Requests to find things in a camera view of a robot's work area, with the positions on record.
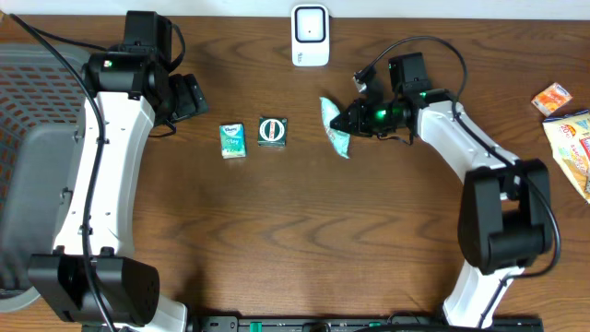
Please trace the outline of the orange tissue pack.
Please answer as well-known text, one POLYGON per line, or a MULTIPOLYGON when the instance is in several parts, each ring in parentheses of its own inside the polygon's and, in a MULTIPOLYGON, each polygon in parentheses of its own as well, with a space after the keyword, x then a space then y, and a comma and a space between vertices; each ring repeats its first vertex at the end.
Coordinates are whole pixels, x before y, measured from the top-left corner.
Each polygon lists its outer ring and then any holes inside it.
POLYGON ((539 92, 531 103, 546 117, 572 100, 572 95, 559 83, 554 82, 539 92))

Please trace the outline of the green Zam-Buk box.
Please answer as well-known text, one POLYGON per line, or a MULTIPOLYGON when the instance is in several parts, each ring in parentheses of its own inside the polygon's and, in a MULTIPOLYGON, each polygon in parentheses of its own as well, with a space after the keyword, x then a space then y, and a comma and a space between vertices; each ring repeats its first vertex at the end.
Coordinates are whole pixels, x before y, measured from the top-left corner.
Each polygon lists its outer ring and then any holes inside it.
POLYGON ((288 119, 261 117, 257 143, 260 147, 284 148, 287 145, 288 119))

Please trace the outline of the green tissue pack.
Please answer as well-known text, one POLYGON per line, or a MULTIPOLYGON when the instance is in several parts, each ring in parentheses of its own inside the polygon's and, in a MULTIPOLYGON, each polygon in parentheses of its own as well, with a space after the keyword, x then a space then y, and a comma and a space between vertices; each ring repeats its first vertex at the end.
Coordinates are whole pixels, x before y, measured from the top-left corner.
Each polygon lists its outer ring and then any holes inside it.
POLYGON ((219 127, 221 155, 224 159, 247 155, 243 124, 224 124, 219 127))

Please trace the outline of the yellow snack bag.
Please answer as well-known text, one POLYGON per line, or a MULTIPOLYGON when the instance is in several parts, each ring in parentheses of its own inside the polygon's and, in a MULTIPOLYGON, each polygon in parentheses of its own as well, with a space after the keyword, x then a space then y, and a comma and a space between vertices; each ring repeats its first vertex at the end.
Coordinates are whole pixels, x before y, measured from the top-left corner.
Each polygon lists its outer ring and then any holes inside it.
POLYGON ((589 111, 549 117, 542 125, 553 159, 589 203, 589 111))

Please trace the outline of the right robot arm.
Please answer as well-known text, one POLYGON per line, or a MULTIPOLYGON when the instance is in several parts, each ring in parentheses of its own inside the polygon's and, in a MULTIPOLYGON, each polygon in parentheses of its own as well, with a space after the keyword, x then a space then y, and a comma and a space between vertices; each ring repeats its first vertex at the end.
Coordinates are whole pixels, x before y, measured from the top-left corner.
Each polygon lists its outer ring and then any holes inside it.
POLYGON ((501 148, 466 114, 459 96, 435 89, 421 53, 389 60, 395 97, 384 89, 373 65, 353 76, 360 93, 345 111, 331 118, 339 134, 379 139, 409 132, 430 145, 463 185, 457 239, 465 259, 451 294, 442 303, 450 326, 486 328, 508 287, 530 272, 540 255, 559 260, 561 239, 550 207, 549 172, 541 160, 521 160, 501 148))

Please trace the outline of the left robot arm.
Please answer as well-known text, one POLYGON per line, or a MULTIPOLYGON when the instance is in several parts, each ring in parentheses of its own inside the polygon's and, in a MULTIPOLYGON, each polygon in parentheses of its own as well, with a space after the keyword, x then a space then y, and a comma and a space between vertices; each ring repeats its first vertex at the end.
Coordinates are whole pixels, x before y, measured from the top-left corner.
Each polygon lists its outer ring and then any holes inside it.
POLYGON ((124 38, 94 53, 74 79, 85 94, 75 188, 49 254, 28 276, 65 322, 96 331, 190 331, 187 306, 164 296, 156 268, 134 259, 133 209, 153 129, 206 113, 196 78, 171 45, 180 28, 154 11, 130 11, 124 38))

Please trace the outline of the teal wet wipes pack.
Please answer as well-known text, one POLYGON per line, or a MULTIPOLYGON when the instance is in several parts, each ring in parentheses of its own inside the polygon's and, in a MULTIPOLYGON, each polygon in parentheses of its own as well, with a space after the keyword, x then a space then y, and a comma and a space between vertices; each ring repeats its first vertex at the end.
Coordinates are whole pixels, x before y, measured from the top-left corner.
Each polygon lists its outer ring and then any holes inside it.
POLYGON ((340 110, 338 110, 337 106, 326 97, 321 97, 320 103, 322 122, 326 135, 336 153, 340 157, 348 159, 350 134, 338 131, 330 126, 331 121, 340 115, 340 110))

